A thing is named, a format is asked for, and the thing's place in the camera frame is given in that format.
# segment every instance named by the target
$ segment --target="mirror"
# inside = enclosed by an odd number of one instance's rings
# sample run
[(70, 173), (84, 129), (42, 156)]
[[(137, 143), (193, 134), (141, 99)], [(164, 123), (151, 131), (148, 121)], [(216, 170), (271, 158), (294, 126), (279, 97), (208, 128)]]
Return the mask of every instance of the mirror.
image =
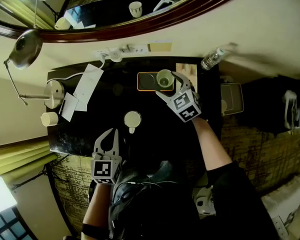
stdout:
[(18, 38), (26, 29), (38, 29), (44, 42), (124, 38), (191, 19), (225, 1), (0, 0), (0, 27), (6, 27), (0, 34)]

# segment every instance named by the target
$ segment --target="wooden mirror frame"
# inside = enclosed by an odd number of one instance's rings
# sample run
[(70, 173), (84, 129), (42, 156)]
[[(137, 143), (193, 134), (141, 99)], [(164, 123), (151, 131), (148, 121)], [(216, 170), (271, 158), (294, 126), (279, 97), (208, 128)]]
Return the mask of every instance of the wooden mirror frame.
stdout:
[[(100, 28), (81, 30), (39, 29), (45, 43), (84, 43), (127, 38), (161, 30), (219, 7), (229, 0), (181, 0), (142, 18)], [(17, 39), (28, 28), (0, 20), (0, 36)]]

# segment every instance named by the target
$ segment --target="person's right arm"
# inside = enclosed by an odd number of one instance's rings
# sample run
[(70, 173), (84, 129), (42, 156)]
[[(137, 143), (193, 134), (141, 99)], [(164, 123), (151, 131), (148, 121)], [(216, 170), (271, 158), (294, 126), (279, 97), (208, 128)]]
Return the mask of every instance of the person's right arm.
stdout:
[(245, 172), (232, 162), (208, 122), (196, 117), (198, 135), (212, 195), (217, 227), (235, 239), (279, 239), (274, 224)]

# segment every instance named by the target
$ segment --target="black sleeve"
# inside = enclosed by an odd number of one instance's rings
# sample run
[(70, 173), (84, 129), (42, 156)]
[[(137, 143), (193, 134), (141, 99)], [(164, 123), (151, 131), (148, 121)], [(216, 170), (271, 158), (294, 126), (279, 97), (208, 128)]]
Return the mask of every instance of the black sleeve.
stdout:
[(255, 188), (243, 169), (233, 162), (207, 171), (218, 228), (227, 238), (280, 239)]
[(89, 224), (82, 225), (82, 233), (86, 236), (97, 239), (97, 240), (107, 240), (109, 239), (109, 230), (107, 228), (101, 228), (97, 226), (92, 226)]

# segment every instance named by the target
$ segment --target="window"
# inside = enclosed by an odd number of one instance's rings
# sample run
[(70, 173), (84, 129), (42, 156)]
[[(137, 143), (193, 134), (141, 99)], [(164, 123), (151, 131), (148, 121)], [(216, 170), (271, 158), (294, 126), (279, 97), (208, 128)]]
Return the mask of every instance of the window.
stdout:
[(16, 208), (0, 213), (0, 240), (37, 240)]

